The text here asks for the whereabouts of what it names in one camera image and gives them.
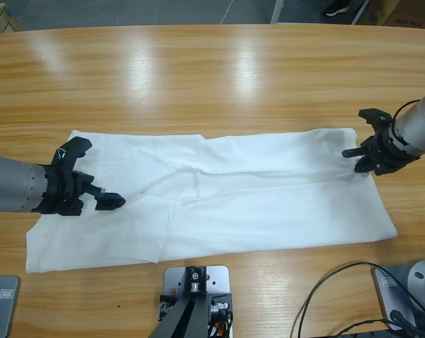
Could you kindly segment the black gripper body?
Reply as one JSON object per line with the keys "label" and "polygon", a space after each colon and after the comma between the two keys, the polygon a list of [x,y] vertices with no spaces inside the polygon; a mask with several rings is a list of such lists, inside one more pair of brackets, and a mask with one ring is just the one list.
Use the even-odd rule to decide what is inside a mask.
{"label": "black gripper body", "polygon": [[393,143],[389,135],[389,127],[374,131],[374,135],[364,140],[360,147],[342,151],[344,158],[370,156],[376,162],[375,175],[394,173],[407,164],[417,161],[420,156],[413,156],[404,150],[400,150]]}
{"label": "black gripper body", "polygon": [[84,203],[80,195],[85,193],[84,185],[91,184],[94,177],[71,169],[60,169],[44,165],[47,188],[38,205],[38,213],[43,215],[79,216]]}

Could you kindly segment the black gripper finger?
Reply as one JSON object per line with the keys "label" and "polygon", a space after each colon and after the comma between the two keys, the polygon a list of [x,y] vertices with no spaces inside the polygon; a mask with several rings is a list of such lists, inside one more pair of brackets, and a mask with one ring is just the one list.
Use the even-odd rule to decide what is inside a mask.
{"label": "black gripper finger", "polygon": [[126,200],[117,193],[106,192],[104,189],[87,185],[86,193],[94,197],[96,211],[113,211],[126,203]]}
{"label": "black gripper finger", "polygon": [[364,119],[366,124],[370,125],[374,131],[388,128],[393,121],[393,117],[389,113],[377,108],[361,109],[358,116]]}
{"label": "black gripper finger", "polygon": [[369,173],[376,168],[376,162],[370,156],[361,157],[355,164],[356,173]]}
{"label": "black gripper finger", "polygon": [[72,171],[76,161],[82,158],[91,147],[92,143],[90,140],[82,137],[74,137],[57,148],[51,165],[61,170]]}

